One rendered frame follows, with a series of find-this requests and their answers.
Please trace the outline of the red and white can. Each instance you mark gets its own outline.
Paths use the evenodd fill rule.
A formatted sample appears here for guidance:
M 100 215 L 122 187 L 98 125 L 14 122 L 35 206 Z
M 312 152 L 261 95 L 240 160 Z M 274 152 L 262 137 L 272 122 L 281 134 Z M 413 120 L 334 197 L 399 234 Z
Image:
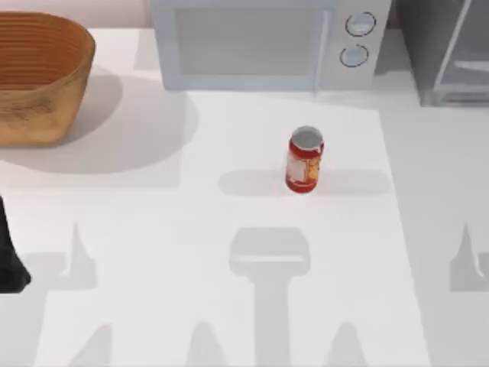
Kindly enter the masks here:
M 296 128 L 289 139 L 286 185 L 295 193 L 310 193 L 319 182 L 319 171 L 325 142 L 315 127 Z

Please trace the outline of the pale microwave oven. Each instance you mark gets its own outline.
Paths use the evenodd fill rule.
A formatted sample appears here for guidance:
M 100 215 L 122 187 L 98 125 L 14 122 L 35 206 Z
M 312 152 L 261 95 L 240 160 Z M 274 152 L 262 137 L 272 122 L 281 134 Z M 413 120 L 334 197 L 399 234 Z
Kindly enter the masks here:
M 322 13 L 329 32 L 319 91 L 371 82 L 392 0 L 150 0 L 160 72 L 170 90 L 313 92 Z M 364 37 L 345 30 L 350 15 L 377 20 Z M 360 44 L 366 63 L 348 68 L 339 55 Z

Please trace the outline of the microwave knob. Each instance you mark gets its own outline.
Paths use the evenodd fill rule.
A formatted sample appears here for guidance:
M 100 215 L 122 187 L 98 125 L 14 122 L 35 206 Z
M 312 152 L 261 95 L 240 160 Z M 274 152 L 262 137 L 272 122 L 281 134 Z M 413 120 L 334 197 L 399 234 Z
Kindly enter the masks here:
M 374 30 L 376 23 L 377 20 L 374 15 L 364 11 L 350 15 L 345 22 L 345 30 L 352 37 L 364 37 Z
M 353 47 L 345 48 L 339 55 L 339 60 L 343 66 L 355 68 L 368 61 L 369 51 L 365 46 L 356 44 Z

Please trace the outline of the wooden basket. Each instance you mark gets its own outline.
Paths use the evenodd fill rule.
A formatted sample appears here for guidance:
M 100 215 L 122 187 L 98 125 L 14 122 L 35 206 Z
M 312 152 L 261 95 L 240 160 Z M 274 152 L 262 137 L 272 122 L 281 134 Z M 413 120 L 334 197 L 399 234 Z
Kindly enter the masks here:
M 63 140 L 79 112 L 96 42 L 81 24 L 39 11 L 0 11 L 0 147 Z

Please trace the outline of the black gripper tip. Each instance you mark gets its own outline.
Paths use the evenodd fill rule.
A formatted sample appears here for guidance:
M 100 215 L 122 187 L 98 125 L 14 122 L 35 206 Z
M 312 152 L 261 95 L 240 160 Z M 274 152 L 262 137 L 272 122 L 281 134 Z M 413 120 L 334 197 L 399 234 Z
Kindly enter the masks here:
M 20 294 L 31 283 L 31 274 L 19 258 L 8 228 L 0 196 L 0 294 Z

